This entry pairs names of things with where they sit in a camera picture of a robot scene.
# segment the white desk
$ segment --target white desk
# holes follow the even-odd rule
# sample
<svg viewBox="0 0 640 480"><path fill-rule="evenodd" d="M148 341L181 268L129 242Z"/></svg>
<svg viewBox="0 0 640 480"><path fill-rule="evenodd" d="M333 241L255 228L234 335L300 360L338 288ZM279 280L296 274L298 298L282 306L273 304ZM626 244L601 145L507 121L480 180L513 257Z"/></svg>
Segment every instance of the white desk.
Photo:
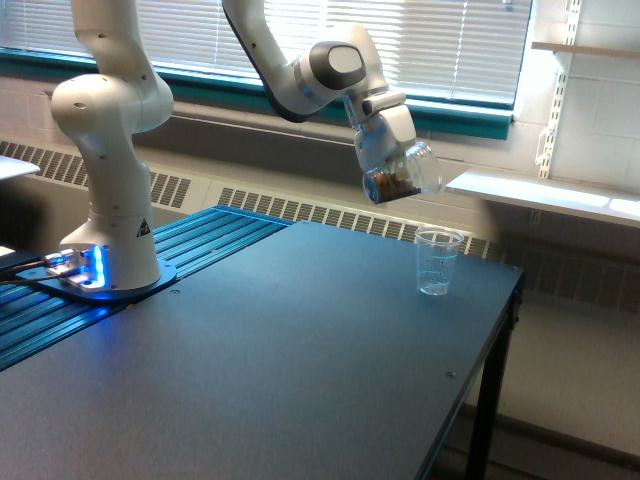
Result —
<svg viewBox="0 0 640 480"><path fill-rule="evenodd" d="M7 180L9 178L19 177L21 175L29 175L30 173L37 173L40 169L33 163L23 162L21 160L15 160L9 157L3 157L0 155L0 180Z"/></svg>

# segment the robot logo sticker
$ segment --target robot logo sticker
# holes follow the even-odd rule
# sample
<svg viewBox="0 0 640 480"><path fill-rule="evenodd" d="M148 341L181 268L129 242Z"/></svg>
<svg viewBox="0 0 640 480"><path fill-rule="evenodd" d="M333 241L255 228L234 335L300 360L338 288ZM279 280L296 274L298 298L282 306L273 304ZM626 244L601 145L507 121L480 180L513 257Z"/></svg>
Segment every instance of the robot logo sticker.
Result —
<svg viewBox="0 0 640 480"><path fill-rule="evenodd" d="M149 235L150 233L151 233L151 229L149 228L149 224L147 223L147 219L143 218L142 219L142 224L140 225L140 228L138 229L138 235L136 235L136 238L144 237L145 235Z"/></svg>
<svg viewBox="0 0 640 480"><path fill-rule="evenodd" d="M10 248L0 246L0 257L4 257L5 255L10 255L15 253L15 250L11 250Z"/></svg>

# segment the blue led light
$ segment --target blue led light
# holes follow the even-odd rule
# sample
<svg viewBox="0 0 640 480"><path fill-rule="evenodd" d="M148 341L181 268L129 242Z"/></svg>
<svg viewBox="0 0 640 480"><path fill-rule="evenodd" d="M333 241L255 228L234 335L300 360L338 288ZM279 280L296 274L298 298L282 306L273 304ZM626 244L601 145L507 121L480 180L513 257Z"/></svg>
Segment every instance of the blue led light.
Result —
<svg viewBox="0 0 640 480"><path fill-rule="evenodd" d="M95 279L95 286L96 287L104 287L106 282L106 278L105 278L105 269L104 269L104 260L103 260L103 256L102 256L102 249L98 246L95 245L93 247L92 250L92 256L93 256L93 265L94 265L94 269L95 269L95 274L96 274L96 279Z"/></svg>

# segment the table leg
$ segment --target table leg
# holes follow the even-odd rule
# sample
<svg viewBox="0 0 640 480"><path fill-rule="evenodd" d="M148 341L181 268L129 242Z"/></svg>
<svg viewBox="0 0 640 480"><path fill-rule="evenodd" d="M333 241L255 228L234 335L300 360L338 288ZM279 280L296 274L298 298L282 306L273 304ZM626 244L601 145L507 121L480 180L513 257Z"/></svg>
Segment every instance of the table leg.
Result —
<svg viewBox="0 0 640 480"><path fill-rule="evenodd" d="M514 295L511 300L511 305L506 312L507 318L484 362L480 396L478 397L478 406L476 408L476 417L471 437L471 448L469 449L469 458L467 460L466 480L484 479L487 461L489 460L493 426L498 412L502 378L507 363L511 331L516 321L518 302L518 296Z"/></svg>

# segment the teal window frame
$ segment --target teal window frame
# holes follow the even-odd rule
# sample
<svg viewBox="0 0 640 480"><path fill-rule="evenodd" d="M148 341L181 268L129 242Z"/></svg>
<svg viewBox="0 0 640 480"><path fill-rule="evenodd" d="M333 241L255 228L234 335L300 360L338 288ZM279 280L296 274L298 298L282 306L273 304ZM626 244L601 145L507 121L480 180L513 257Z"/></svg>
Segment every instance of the teal window frame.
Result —
<svg viewBox="0 0 640 480"><path fill-rule="evenodd" d="M264 88L257 81L190 70L156 67L181 101L211 102L222 107L271 112ZM0 74L63 81L85 73L97 73L92 58L0 48ZM506 140L513 111L409 98L407 105L419 131L445 132ZM342 102L336 101L314 119L348 125Z"/></svg>

